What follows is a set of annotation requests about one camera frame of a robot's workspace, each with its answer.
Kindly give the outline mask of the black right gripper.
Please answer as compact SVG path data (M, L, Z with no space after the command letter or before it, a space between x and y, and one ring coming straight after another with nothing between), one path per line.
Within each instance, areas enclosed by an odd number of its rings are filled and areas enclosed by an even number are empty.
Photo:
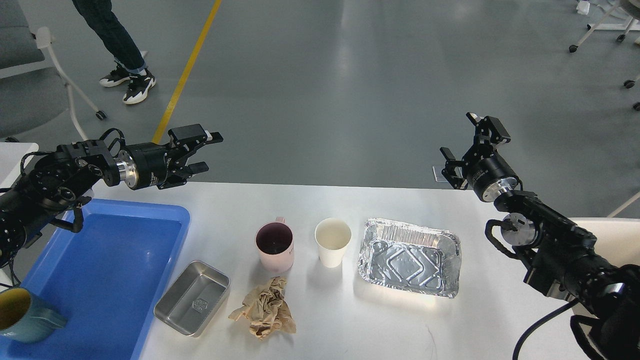
M439 151L445 158L441 173L453 189L466 191L471 187L482 202L491 203L521 184L519 176L498 153L512 137L497 117L467 112L466 118L474 127L471 147L460 160L450 148L441 146Z

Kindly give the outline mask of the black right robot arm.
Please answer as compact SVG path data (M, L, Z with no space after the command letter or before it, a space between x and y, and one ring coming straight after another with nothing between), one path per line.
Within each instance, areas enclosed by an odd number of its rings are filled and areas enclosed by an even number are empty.
M506 214L489 219L484 234L503 255L526 268L524 283L546 297L566 304L542 317L519 338L512 358L519 358L528 337L546 322L576 305L569 325L574 339L591 360L639 358L639 266L615 266L595 252L597 237L525 191L498 147L511 136L493 116L467 112L474 127L473 143L459 160L442 146L442 176L456 190L473 189L485 203Z

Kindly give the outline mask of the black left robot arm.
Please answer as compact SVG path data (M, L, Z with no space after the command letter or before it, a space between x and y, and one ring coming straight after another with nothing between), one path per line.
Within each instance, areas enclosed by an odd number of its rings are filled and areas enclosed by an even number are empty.
M29 152L38 161L30 171L25 160L11 187L1 189L0 264L10 269L18 251L29 248L47 225L72 233L83 229L83 207L93 196L93 186L125 183L133 191L180 187L196 174L209 170L206 162L188 160L206 145L224 139L219 132L199 124L170 129L164 145L153 142L127 144L123 132L106 130L98 139L58 145L53 151Z

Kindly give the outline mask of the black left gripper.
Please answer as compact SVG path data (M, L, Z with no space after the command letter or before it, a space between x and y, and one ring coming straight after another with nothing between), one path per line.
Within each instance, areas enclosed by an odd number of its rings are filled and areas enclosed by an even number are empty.
M183 186L194 175L210 170L204 161L187 165L188 151L224 141L219 132L210 132L200 124L175 127L167 134L166 145L146 142L124 146L116 156L119 180L133 191L153 186L160 190Z

